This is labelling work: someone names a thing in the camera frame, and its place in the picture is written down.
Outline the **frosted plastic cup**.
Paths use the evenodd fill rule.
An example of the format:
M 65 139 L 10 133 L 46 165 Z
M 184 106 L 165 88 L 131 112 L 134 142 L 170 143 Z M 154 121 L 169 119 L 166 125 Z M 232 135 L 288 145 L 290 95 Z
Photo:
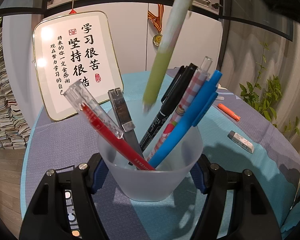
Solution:
M 141 202 L 164 200 L 177 187 L 195 188 L 190 169 L 203 151 L 202 136 L 197 127 L 188 130 L 177 146 L 155 171 L 137 170 L 101 136 L 98 150 L 121 191 L 130 199 Z

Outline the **blue pen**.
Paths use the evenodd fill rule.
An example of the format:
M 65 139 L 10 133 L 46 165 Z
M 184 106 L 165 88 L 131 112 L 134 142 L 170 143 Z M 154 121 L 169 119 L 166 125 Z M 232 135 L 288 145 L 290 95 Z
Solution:
M 177 123 L 173 131 L 159 147 L 157 152 L 149 160 L 149 164 L 156 168 L 175 148 L 191 127 L 198 125 L 207 110 L 211 107 L 218 96 L 217 85 L 222 73 L 215 70 L 208 81 L 205 81 L 196 97 L 191 102 L 183 117 Z

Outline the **red gel pen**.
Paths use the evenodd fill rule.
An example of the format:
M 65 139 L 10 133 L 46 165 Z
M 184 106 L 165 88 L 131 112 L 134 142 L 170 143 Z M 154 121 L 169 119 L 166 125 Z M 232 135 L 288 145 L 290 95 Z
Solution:
M 98 104 L 81 80 L 70 85 L 63 95 L 78 113 L 86 116 L 98 134 L 123 157 L 141 170 L 155 170 L 124 140 L 123 131 Z

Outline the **metal ruler clip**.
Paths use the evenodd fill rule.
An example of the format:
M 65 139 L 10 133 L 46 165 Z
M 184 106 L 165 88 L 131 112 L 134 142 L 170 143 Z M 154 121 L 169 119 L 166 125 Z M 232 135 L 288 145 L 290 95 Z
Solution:
M 134 132 L 135 125 L 130 116 L 121 88 L 109 90 L 108 96 L 118 126 L 123 130 L 123 138 L 142 158 L 144 158 L 136 134 Z

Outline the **pink checkered strawberry pen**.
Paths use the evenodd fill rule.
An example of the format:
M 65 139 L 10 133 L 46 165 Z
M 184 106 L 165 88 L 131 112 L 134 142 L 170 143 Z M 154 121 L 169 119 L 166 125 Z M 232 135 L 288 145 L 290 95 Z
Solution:
M 163 144 L 163 142 L 167 139 L 167 137 L 170 135 L 170 133 L 173 131 L 175 126 L 178 124 L 180 119 L 183 117 L 184 113 L 190 106 L 191 102 L 196 97 L 197 93 L 201 89 L 202 85 L 206 81 L 206 79 L 209 77 L 208 70 L 210 69 L 210 66 L 212 64 L 213 60 L 210 57 L 205 57 L 202 65 L 196 70 L 194 73 L 193 78 L 190 81 L 190 84 L 188 85 L 181 101 L 179 102 L 179 105 L 175 109 L 175 111 L 172 114 L 172 117 L 164 129 L 162 135 L 160 136 L 158 142 L 154 146 L 153 150 L 147 157 L 147 161 L 149 161 L 153 155 L 157 152 L 159 147 Z

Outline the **black marker pen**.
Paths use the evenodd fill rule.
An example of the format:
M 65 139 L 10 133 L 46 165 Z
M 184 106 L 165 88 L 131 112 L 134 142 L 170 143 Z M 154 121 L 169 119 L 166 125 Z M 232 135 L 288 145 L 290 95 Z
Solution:
M 186 66 L 184 68 L 183 73 L 179 76 L 178 79 L 173 79 L 173 87 L 170 89 L 169 93 L 166 96 L 163 96 L 164 100 L 162 101 L 160 111 L 153 119 L 151 125 L 149 126 L 145 135 L 142 137 L 139 143 L 142 152 L 147 148 L 149 143 L 159 132 L 168 117 L 177 107 L 197 68 L 198 67 L 196 65 L 191 63 L 189 66 Z

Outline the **green white pen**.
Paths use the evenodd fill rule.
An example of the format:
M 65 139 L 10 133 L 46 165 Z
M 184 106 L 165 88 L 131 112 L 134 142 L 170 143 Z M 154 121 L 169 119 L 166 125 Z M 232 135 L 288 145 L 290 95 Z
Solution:
M 174 0 L 143 94 L 144 113 L 148 113 L 157 100 L 166 70 L 192 2 L 193 0 Z

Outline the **white eraser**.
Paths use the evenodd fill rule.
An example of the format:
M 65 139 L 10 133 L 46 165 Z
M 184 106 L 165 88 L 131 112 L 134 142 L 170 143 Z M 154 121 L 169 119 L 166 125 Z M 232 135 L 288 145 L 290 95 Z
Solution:
M 246 150 L 247 152 L 253 154 L 254 152 L 253 144 L 249 140 L 242 137 L 240 134 L 234 131 L 230 131 L 228 134 L 228 138 L 233 142 L 235 142 L 238 146 Z

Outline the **patterned blue grey tablecloth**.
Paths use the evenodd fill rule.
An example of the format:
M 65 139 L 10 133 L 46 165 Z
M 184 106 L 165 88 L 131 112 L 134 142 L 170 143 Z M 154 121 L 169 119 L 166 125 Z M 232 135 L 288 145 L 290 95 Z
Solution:
M 213 105 L 153 173 L 137 171 L 81 115 L 52 121 L 42 108 L 32 127 L 21 174 L 21 214 L 27 213 L 47 170 L 71 171 L 95 153 L 108 173 L 97 176 L 93 204 L 110 239 L 190 239 L 206 195 L 190 169 L 201 154 L 227 171 L 249 169 L 283 225 L 300 178 L 300 155 L 269 121 L 233 93 L 220 89 L 232 121 Z

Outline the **orange highlighter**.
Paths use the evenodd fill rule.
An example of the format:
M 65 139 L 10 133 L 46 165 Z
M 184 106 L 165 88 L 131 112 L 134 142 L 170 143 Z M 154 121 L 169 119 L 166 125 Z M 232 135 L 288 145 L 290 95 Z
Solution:
M 220 110 L 222 110 L 224 113 L 226 113 L 228 116 L 230 116 L 231 118 L 233 118 L 235 121 L 239 122 L 239 120 L 241 119 L 240 116 L 238 116 L 235 112 L 233 112 L 231 109 L 229 109 L 228 107 L 226 107 L 224 104 L 219 103 L 218 104 L 218 108 Z

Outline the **tall stack of books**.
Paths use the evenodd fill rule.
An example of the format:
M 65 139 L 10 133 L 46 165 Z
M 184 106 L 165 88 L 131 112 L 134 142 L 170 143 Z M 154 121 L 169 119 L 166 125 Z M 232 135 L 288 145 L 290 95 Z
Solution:
M 2 29 L 0 28 L 0 148 L 22 150 L 27 146 L 31 129 L 13 94 L 6 72 Z

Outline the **green potted plant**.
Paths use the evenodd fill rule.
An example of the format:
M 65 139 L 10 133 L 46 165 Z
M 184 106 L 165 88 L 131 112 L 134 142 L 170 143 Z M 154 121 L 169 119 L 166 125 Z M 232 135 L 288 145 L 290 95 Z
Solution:
M 240 96 L 244 102 L 253 107 L 274 127 L 277 127 L 277 112 L 274 106 L 283 98 L 281 82 L 278 76 L 273 75 L 267 79 L 266 87 L 261 87 L 262 74 L 267 70 L 265 52 L 269 51 L 269 46 L 266 42 L 261 42 L 260 45 L 262 46 L 262 59 L 261 62 L 256 63 L 258 66 L 257 77 L 253 83 L 247 81 L 245 85 L 239 84 Z

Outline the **gold medal with ribbon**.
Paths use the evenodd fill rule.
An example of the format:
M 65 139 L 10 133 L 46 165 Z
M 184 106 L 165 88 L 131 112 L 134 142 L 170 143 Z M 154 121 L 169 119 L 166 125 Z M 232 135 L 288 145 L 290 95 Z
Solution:
M 157 34 L 153 37 L 153 44 L 158 47 L 160 46 L 160 42 L 162 39 L 162 22 L 164 15 L 164 5 L 158 4 L 158 14 L 154 15 L 152 12 L 147 12 L 147 18 L 153 23 L 155 29 L 157 30 Z

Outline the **framed calligraphy sign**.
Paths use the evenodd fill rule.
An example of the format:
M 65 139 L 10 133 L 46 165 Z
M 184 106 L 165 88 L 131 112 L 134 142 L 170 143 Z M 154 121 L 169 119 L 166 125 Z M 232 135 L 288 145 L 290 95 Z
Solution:
M 108 101 L 109 90 L 123 88 L 108 18 L 102 11 L 40 22 L 33 31 L 33 52 L 40 94 L 53 121 L 77 113 L 63 94 L 78 80 L 98 103 Z

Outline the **red hanging ornament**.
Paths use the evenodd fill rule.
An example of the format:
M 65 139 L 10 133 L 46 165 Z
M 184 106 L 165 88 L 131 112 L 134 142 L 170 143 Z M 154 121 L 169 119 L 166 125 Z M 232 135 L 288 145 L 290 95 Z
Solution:
M 71 11 L 69 12 L 69 14 L 76 14 L 77 12 L 74 9 L 71 9 Z

